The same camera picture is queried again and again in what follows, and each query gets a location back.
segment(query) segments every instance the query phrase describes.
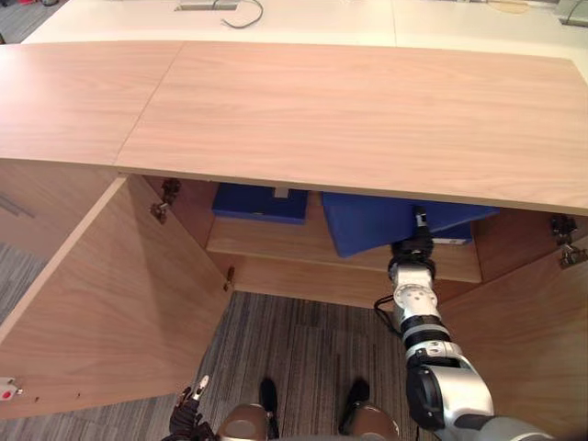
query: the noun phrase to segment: wood grain surface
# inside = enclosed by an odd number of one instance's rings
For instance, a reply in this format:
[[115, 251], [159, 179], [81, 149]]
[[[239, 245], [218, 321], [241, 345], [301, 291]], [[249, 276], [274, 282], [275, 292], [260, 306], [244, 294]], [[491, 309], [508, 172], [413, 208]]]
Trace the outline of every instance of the wood grain surface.
[[[233, 285], [240, 291], [373, 308], [376, 300], [390, 295], [392, 290], [388, 276], [377, 271], [244, 255], [210, 255], [215, 262], [219, 261], [216, 256], [221, 256], [223, 268], [234, 266]], [[435, 292], [443, 302], [476, 286], [436, 280]]]
[[0, 243], [51, 259], [116, 176], [101, 167], [0, 160]]
[[[324, 218], [324, 210], [312, 201], [307, 207], [304, 225], [217, 216], [210, 231], [207, 251], [369, 269], [382, 273], [388, 272], [388, 262], [392, 256], [388, 246], [381, 246], [351, 257], [339, 257]], [[473, 243], [436, 245], [433, 259], [438, 278], [481, 282], [480, 265]]]
[[[145, 176], [155, 192], [161, 196], [164, 192], [162, 184], [164, 177]], [[217, 194], [218, 182], [194, 181], [191, 179], [180, 180], [180, 192], [170, 207], [175, 217], [189, 232], [201, 247], [205, 247], [209, 239], [214, 213], [212, 202]]]
[[[588, 238], [576, 245], [587, 247]], [[562, 271], [560, 256], [522, 266], [440, 310], [453, 341], [488, 384], [498, 414], [555, 436], [584, 436], [588, 264]]]
[[[551, 232], [553, 213], [501, 209], [496, 216], [472, 222], [483, 280], [489, 281], [530, 264], [558, 249]], [[578, 231], [588, 234], [588, 218], [574, 216]]]
[[0, 157], [112, 164], [181, 44], [0, 47]]
[[190, 41], [116, 164], [588, 213], [588, 86], [561, 59]]
[[90, 209], [0, 327], [0, 376], [25, 393], [0, 418], [164, 395], [186, 386], [229, 301], [225, 278], [138, 176]]

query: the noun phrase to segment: open cabinet door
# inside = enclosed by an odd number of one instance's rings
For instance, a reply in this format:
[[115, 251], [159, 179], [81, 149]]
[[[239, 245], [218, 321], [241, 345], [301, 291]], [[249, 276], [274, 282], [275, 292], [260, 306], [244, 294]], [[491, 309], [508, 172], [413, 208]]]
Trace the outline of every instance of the open cabinet door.
[[[588, 238], [576, 246], [586, 248]], [[522, 266], [441, 312], [497, 414], [578, 435], [588, 428], [588, 263], [561, 269], [560, 257]]]
[[118, 177], [0, 327], [0, 377], [24, 394], [0, 418], [184, 388], [231, 295], [225, 277], [140, 176]]

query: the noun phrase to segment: wooden countertop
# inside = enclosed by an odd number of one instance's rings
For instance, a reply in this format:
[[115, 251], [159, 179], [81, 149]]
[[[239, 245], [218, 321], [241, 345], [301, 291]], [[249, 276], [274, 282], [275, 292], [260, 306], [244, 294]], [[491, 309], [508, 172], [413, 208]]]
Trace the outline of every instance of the wooden countertop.
[[588, 86], [567, 60], [192, 41], [0, 64], [0, 157], [588, 214]]

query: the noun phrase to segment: gray striped carpet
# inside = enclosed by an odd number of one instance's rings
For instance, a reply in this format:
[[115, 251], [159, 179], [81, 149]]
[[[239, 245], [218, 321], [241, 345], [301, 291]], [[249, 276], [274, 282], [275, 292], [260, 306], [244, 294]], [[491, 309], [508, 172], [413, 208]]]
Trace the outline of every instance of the gray striped carpet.
[[20, 43], [66, 1], [60, 0], [55, 6], [44, 6], [40, 2], [21, 5], [17, 0], [6, 0], [8, 7], [0, 6], [0, 34], [7, 44]]
[[[42, 266], [31, 255], [0, 245], [4, 314]], [[363, 376], [372, 401], [396, 419], [401, 438], [416, 438], [404, 399], [400, 342], [369, 310], [235, 293], [196, 378], [205, 373], [211, 382], [201, 411], [213, 429], [236, 404], [256, 402], [259, 381], [268, 375], [277, 384], [282, 435], [334, 434], [347, 390]], [[158, 440], [166, 435], [174, 402], [175, 396], [165, 396], [0, 421], [0, 439]]]

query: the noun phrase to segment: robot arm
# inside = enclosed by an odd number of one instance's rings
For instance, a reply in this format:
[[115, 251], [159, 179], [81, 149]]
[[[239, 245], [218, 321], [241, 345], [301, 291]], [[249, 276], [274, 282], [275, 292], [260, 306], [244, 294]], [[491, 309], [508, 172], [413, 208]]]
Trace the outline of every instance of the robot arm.
[[395, 322], [406, 348], [411, 417], [443, 441], [550, 439], [530, 424], [494, 415], [486, 383], [452, 342], [436, 308], [433, 239], [422, 209], [415, 218], [415, 235], [392, 246], [389, 265]]

